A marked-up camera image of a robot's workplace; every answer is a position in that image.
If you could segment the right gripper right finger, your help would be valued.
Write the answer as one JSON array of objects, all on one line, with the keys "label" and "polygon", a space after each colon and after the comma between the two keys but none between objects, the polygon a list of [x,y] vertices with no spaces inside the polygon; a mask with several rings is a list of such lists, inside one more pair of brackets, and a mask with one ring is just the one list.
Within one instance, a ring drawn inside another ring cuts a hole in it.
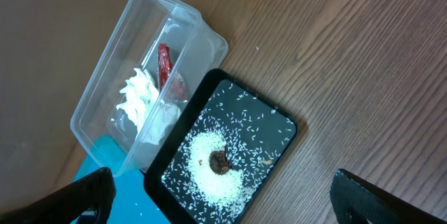
[{"label": "right gripper right finger", "polygon": [[332,178],[330,201],[339,224],[446,224],[345,169]]}]

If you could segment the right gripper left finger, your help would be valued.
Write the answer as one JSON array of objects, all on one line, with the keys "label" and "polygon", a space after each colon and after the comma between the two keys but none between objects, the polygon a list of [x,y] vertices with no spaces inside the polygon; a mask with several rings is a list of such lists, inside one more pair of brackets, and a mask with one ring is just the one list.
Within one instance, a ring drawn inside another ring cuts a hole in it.
[{"label": "right gripper left finger", "polygon": [[56,192],[1,215],[2,223],[106,223],[116,188],[102,167]]}]

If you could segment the white paper napkin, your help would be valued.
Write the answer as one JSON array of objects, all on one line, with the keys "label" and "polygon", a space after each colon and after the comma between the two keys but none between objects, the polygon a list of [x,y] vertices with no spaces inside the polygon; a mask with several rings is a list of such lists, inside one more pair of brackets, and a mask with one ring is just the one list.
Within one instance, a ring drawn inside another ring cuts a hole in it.
[{"label": "white paper napkin", "polygon": [[[159,90],[155,87],[153,77],[147,70],[134,68],[135,75],[125,80],[126,86],[119,92],[124,94],[125,102],[116,106],[117,110],[123,110],[128,119],[135,125],[139,133],[150,112],[155,108],[159,98]],[[149,136],[142,142],[159,144],[168,132],[168,127],[173,125],[181,114],[180,108],[173,103],[161,101],[158,116],[153,121],[154,129],[149,131]]]}]

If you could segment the red snack wrapper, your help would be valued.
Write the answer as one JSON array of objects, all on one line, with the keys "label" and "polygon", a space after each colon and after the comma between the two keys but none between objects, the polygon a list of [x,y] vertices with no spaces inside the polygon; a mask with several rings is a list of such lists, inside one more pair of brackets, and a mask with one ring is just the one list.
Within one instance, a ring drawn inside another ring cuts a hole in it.
[{"label": "red snack wrapper", "polygon": [[[170,48],[160,43],[158,48],[158,66],[159,66],[159,88],[162,90],[173,73],[174,63],[170,59]],[[187,101],[189,95],[183,77],[179,73],[174,74],[172,88],[168,92],[167,97],[176,101]]]}]

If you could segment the rice and brown food scrap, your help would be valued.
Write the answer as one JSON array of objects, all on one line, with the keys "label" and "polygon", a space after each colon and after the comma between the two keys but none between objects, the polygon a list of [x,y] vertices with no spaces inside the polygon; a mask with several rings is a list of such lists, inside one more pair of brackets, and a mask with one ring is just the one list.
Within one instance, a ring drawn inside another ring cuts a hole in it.
[{"label": "rice and brown food scrap", "polygon": [[297,131],[287,116],[223,80],[161,182],[196,223],[235,223]]}]

